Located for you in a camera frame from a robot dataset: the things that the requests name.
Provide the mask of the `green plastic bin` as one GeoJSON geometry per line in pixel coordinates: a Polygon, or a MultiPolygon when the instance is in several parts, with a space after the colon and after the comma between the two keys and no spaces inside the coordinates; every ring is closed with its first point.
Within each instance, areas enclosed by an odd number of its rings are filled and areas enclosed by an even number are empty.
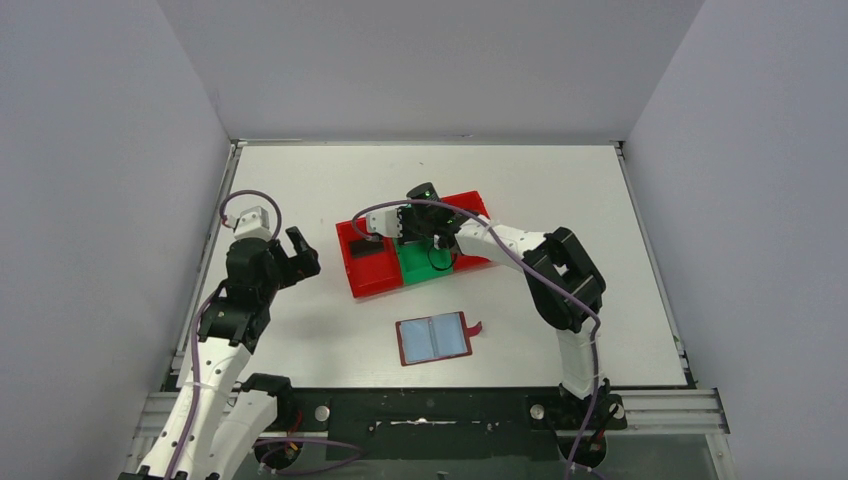
{"type": "Polygon", "coordinates": [[[432,240],[395,241],[395,251],[405,286],[450,275],[457,260],[449,250],[437,249],[432,240]]]}

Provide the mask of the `red plastic bin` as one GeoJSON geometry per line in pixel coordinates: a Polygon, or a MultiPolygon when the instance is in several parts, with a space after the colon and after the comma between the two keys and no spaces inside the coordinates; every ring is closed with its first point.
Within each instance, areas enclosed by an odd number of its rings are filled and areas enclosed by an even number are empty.
{"type": "MultiPolygon", "coordinates": [[[[447,204],[475,213],[476,215],[483,215],[489,217],[489,213],[482,200],[482,197],[476,190],[449,195],[443,197],[442,201],[447,204]]],[[[490,261],[483,257],[460,255],[457,257],[456,262],[453,264],[453,271],[460,272],[471,270],[474,268],[486,266],[489,263],[490,261]]]]}
{"type": "MultiPolygon", "coordinates": [[[[364,230],[365,220],[359,219],[355,225],[364,230]]],[[[350,256],[348,244],[355,240],[365,239],[355,231],[355,225],[350,220],[335,225],[352,296],[355,299],[361,299],[402,287],[404,282],[392,239],[384,238],[380,240],[385,245],[385,251],[379,255],[361,259],[353,259],[350,256]]]]}

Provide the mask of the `red leather card holder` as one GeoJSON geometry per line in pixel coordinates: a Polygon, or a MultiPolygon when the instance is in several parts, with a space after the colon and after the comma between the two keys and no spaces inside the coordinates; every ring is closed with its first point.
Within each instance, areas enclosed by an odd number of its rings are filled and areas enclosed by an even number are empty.
{"type": "Polygon", "coordinates": [[[482,322],[469,324],[462,311],[397,321],[400,364],[407,367],[471,356],[472,339],[482,330],[482,322]]]}

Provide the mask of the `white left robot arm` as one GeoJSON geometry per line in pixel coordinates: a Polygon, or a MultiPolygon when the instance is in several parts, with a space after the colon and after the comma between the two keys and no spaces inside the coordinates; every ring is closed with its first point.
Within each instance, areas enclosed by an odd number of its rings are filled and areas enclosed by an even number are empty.
{"type": "Polygon", "coordinates": [[[270,323],[277,293],[321,271],[318,252],[300,230],[285,231],[294,253],[276,238],[234,241],[226,276],[192,321],[189,372],[151,450],[124,479],[230,479],[270,426],[295,417],[291,382],[252,374],[244,397],[228,400],[270,323]]]}

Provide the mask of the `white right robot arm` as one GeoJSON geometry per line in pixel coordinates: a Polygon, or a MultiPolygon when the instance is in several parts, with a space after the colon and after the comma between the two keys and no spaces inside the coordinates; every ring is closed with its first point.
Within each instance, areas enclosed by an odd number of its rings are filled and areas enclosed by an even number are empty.
{"type": "Polygon", "coordinates": [[[608,382],[600,365],[599,312],[606,281],[577,236],[500,224],[447,203],[430,183],[408,192],[387,214],[372,214],[370,232],[402,243],[425,241],[454,256],[479,257],[523,274],[533,306],[555,329],[563,363],[564,417],[587,430],[602,413],[608,382]]]}

